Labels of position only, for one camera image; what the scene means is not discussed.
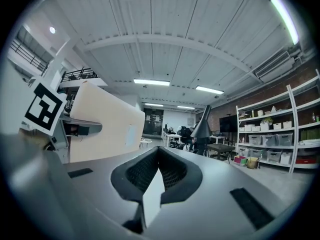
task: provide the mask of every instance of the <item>white shelving unit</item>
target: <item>white shelving unit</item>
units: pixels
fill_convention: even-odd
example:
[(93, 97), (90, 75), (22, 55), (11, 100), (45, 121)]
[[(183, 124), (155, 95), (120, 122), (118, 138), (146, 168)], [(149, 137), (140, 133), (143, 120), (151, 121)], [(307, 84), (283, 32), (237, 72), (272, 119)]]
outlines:
[[(238, 152), (239, 147), (255, 147), (255, 148), (268, 148), (268, 149), (290, 149), (292, 150), (292, 159), (291, 164), (281, 164), (279, 162), (273, 162), (273, 161), (267, 161), (267, 160), (260, 160), (260, 163), (262, 164), (269, 164), (269, 165), (275, 165), (280, 167), (287, 167), (289, 168), (289, 173), (292, 173), (294, 171), (294, 168), (301, 168), (301, 169), (316, 169), (318, 168), (318, 164), (296, 164), (298, 149), (309, 149), (309, 148), (318, 148), (320, 147), (320, 143), (315, 144), (309, 144), (309, 145), (299, 145), (299, 130), (305, 129), (309, 127), (315, 127), (320, 126), (320, 122), (313, 122), (305, 125), (299, 125), (298, 120), (298, 112), (312, 108), (314, 106), (317, 106), (320, 104), (320, 98), (315, 99), (311, 102), (308, 102), (306, 104), (296, 106), (295, 96), (302, 94), (312, 88), (318, 87), (320, 88), (320, 74), (318, 70), (315, 70), (317, 73), (317, 76), (310, 79), (309, 81), (291, 89), (290, 85), (287, 85), (287, 91), (276, 95), (274, 97), (268, 98), (266, 100), (243, 106), (238, 107), (236, 106), (237, 111), (237, 120), (238, 120), (238, 135), (237, 135), (237, 145), (236, 145), (236, 151)], [(290, 109), (278, 111), (276, 113), (267, 114), (263, 116), (256, 116), (246, 119), (239, 119), (239, 111), (246, 111), (247, 114), (251, 114), (251, 111), (258, 110), (260, 108), (266, 107), (268, 105), (273, 105), (278, 102), (288, 100), (290, 99), (291, 107)], [(291, 128), (282, 128), (282, 129), (272, 129), (272, 130), (265, 130), (265, 131), (239, 131), (239, 127), (241, 123), (243, 122), (250, 122), (250, 121), (260, 121), (263, 118), (267, 117), (280, 117), (284, 115), (292, 114), (293, 115), (293, 125), (294, 127)], [(278, 132), (293, 132), (293, 145), (292, 146), (264, 146), (264, 145), (254, 145), (249, 143), (241, 143), (240, 134), (262, 134), (262, 133), (278, 133)]]
[(246, 146), (246, 147), (255, 147), (255, 148), (264, 148), (264, 149), (281, 149), (281, 150), (293, 150), (294, 146), (264, 146), (264, 145), (254, 145), (250, 143), (238, 143), (239, 146)]

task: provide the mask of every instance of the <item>black rubber pad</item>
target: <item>black rubber pad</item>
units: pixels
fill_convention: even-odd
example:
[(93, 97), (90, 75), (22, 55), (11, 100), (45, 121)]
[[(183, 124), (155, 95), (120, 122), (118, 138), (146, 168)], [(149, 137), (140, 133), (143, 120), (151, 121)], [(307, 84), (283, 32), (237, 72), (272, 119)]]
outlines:
[(274, 219), (244, 188), (234, 189), (230, 194), (257, 230)]
[(80, 170), (70, 171), (70, 172), (68, 172), (68, 175), (72, 179), (72, 178), (79, 177), (79, 176), (89, 174), (92, 172), (93, 172), (93, 170), (91, 170), (90, 168), (84, 168), (84, 169), (80, 169)]

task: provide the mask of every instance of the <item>fluorescent light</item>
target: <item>fluorescent light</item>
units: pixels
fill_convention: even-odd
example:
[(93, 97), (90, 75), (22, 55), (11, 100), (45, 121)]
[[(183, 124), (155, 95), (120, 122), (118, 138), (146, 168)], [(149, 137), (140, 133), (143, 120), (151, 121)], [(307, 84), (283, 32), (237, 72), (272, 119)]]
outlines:
[(155, 107), (163, 107), (164, 106), (164, 105), (160, 105), (160, 104), (151, 104), (151, 103), (145, 103), (144, 105), (155, 106)]
[(199, 90), (199, 91), (214, 93), (214, 94), (224, 94), (225, 93), (224, 91), (221, 91), (221, 90), (214, 90), (214, 89), (209, 89), (209, 88), (205, 88), (205, 87), (201, 87), (201, 86), (197, 86), (195, 89)]
[(55, 29), (53, 26), (51, 26), (51, 27), (50, 27), (50, 32), (51, 32), (52, 34), (54, 34), (54, 33), (56, 33), (56, 29)]
[(289, 30), (292, 42), (294, 45), (296, 45), (299, 42), (299, 36), (296, 30), (296, 27), (289, 15), (289, 12), (287, 11), (285, 5), (282, 3), (281, 0), (271, 0), (271, 3), (275, 6), (277, 11), (280, 13), (282, 19), (284, 20), (284, 23), (286, 25), (286, 28)]
[(145, 84), (145, 85), (158, 85), (158, 86), (169, 86), (170, 82), (168, 81), (156, 81), (156, 80), (143, 80), (143, 79), (133, 79), (136, 84)]
[(194, 107), (190, 107), (190, 106), (177, 106), (177, 108), (187, 109), (187, 110), (194, 110), (195, 109)]

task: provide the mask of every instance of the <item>red container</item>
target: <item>red container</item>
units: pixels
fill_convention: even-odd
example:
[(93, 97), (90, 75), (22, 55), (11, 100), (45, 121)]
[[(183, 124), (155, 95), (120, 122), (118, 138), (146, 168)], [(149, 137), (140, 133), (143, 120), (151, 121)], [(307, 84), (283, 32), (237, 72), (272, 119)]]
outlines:
[(317, 159), (315, 156), (297, 156), (296, 164), (316, 164)]

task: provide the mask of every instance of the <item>television screen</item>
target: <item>television screen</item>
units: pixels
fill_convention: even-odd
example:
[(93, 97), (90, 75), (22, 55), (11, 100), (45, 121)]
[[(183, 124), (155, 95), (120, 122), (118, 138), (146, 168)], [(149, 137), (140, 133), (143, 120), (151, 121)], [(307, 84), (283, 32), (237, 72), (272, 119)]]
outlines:
[(221, 133), (236, 133), (238, 131), (237, 115), (222, 117), (219, 120)]

